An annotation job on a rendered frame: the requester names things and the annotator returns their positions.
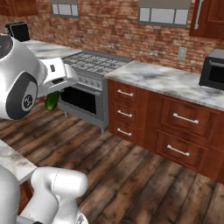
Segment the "green cucumber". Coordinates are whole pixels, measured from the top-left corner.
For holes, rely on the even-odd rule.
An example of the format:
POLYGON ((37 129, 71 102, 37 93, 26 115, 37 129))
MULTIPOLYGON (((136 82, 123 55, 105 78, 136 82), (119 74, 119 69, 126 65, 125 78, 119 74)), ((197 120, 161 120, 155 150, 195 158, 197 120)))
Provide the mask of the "green cucumber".
POLYGON ((57 106, 59 97, 60 97, 60 92, 59 91, 50 93, 45 98, 45 109, 48 110, 48 111, 54 110, 57 106))

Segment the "small window with blind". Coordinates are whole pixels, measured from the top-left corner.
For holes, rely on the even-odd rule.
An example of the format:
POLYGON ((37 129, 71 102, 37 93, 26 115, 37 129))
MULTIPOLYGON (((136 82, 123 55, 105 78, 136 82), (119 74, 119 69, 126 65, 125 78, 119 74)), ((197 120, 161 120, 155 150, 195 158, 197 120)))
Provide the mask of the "small window with blind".
POLYGON ((77 18, 79 16, 77 0, 49 0, 52 14, 57 17, 77 18))

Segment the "black microwave oven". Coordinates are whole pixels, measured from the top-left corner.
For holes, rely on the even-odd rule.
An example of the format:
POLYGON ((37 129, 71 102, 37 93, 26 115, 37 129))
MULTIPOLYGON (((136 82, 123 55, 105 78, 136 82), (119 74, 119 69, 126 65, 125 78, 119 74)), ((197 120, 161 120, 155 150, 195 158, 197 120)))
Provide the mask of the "black microwave oven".
POLYGON ((224 50, 214 49, 205 57, 199 85, 224 90, 224 50))

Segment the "narrow wooden drawer front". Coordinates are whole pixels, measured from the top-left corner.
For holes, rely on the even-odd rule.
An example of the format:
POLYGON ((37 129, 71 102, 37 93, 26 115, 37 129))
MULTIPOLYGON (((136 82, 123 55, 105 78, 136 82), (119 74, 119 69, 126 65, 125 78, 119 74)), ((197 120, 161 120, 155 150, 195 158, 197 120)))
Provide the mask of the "narrow wooden drawer front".
POLYGON ((137 111, 133 108, 129 108, 126 106, 123 106, 122 104, 115 104, 115 117, 117 119, 123 119, 124 121, 130 122, 130 123, 134 123, 136 121, 137 118, 137 111), (123 113, 126 114, 132 114, 132 117, 127 117, 125 115, 121 115, 117 113, 117 110, 120 109, 123 113))
POLYGON ((131 128, 131 127, 127 126, 127 125, 121 124, 119 122, 115 123, 115 134, 118 135, 119 137, 121 137, 123 139, 126 139, 128 141, 131 141, 131 142, 134 142, 135 139, 136 139, 136 130, 134 128, 131 128), (121 132, 118 132, 117 128, 120 128, 121 130, 126 131, 128 133, 131 132, 132 136, 127 136, 127 135, 124 135, 121 132))
POLYGON ((134 86, 127 85, 121 82, 116 82, 115 83, 115 98, 119 101, 126 101, 126 102, 135 102, 137 100, 137 89, 134 86), (124 95, 124 94, 119 94, 117 93, 117 90, 121 89, 123 92, 126 93, 133 93, 133 97, 124 95))

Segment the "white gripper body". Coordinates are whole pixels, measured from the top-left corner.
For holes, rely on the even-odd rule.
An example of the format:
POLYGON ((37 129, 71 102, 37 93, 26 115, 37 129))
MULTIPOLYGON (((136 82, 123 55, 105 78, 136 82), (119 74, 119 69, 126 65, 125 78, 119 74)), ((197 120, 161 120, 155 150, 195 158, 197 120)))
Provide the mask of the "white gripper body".
POLYGON ((79 77, 77 73, 74 71, 74 69, 69 66, 68 64, 65 64, 65 70, 66 70, 66 84, 65 88, 74 86, 78 83, 79 77))

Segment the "wide window with blind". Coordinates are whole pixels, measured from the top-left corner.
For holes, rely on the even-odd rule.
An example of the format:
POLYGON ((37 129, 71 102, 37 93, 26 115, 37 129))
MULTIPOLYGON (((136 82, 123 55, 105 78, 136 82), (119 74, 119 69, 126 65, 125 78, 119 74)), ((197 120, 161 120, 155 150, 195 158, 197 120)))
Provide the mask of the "wide window with blind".
POLYGON ((191 0, 138 0, 142 24, 186 27, 191 0))

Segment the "black toaster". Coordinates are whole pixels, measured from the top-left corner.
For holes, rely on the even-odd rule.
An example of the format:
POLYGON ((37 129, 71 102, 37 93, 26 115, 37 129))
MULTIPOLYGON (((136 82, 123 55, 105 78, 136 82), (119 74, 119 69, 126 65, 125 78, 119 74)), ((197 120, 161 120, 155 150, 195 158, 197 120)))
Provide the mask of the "black toaster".
POLYGON ((28 26, 25 22, 7 24, 5 28, 10 36, 20 42, 28 41, 30 39, 28 26))

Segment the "grey stove with oven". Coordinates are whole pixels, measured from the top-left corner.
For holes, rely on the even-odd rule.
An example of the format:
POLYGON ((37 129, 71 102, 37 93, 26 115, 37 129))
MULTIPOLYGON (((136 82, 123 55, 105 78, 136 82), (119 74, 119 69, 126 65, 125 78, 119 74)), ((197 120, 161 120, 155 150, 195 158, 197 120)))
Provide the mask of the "grey stove with oven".
POLYGON ((62 60, 64 63, 71 66, 77 73, 79 77, 78 83, 102 91, 103 120, 98 120, 90 115, 76 110, 73 107, 70 107, 66 103, 61 102, 60 96, 58 108, 65 113, 65 116, 68 114, 77 116, 80 119, 99 127, 101 132, 104 132, 104 129, 109 126, 108 90, 105 75, 131 62, 131 58, 82 50, 76 54, 66 56, 62 60))

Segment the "wide wooden drawer front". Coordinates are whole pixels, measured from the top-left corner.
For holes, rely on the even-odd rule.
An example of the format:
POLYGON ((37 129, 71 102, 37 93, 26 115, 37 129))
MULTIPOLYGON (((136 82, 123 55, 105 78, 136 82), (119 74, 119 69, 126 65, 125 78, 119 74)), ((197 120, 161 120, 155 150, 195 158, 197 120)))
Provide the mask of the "wide wooden drawer front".
POLYGON ((166 99, 164 101, 161 123, 194 134, 198 137, 208 137, 211 126, 214 123, 214 113, 189 103, 166 99), (197 119, 199 120, 199 124, 173 117, 173 113, 177 113, 180 116, 192 120, 197 119))
POLYGON ((162 131, 158 132, 156 152, 170 159, 177 160, 183 165, 188 165, 193 169, 198 169, 200 167, 202 158, 206 151, 207 149, 205 147, 199 146, 195 143, 171 136, 170 134, 162 131), (187 157, 177 153, 176 151, 167 149, 167 144, 180 151, 190 152, 190 156, 187 157))

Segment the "grey wall socket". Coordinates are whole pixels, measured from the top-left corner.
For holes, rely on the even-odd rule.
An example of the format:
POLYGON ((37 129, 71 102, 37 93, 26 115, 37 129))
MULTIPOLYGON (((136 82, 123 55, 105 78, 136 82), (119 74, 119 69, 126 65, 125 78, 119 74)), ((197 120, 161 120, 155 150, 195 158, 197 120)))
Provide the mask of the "grey wall socket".
POLYGON ((178 59, 184 60, 186 58, 186 47, 180 47, 178 49, 178 59))

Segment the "wooden base cabinet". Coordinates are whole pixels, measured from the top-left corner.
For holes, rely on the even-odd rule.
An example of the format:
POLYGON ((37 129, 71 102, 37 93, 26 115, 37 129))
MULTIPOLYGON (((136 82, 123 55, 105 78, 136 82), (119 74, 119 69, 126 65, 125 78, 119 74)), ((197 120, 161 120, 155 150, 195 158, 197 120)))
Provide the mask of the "wooden base cabinet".
POLYGON ((116 135, 115 123, 121 123, 134 128, 136 130, 136 139, 132 143, 156 154, 158 154, 156 152, 156 148, 158 144, 159 131, 170 134, 173 137, 178 137, 183 140, 189 141, 193 144, 205 147, 206 152, 198 169, 193 169, 188 165, 181 164, 177 160, 170 159, 161 154, 158 155, 164 158, 168 158, 175 163, 183 165, 224 185, 224 111, 205 107, 199 105, 198 103, 183 101, 176 97, 166 96, 164 94, 159 94, 135 86, 134 87, 137 89, 137 97, 135 102, 119 101, 115 98, 116 82, 120 81, 108 81, 108 129, 112 134, 116 135), (170 127, 166 124, 162 124, 161 120, 166 99, 189 103, 191 105, 198 106, 203 109, 207 109, 210 112, 213 112, 213 125, 211 126, 209 136, 196 136, 186 131, 170 127), (136 121, 127 122, 123 119, 117 119, 115 117, 116 103, 135 109, 136 121))

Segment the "black oven door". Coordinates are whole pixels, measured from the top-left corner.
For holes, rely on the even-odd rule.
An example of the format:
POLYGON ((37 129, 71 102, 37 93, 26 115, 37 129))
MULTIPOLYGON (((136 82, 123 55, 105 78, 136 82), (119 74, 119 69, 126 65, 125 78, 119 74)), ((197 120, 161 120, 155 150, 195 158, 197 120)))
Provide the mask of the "black oven door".
POLYGON ((60 101, 82 113, 103 120, 102 93, 101 95, 94 95, 74 87, 66 87, 60 93, 60 101))

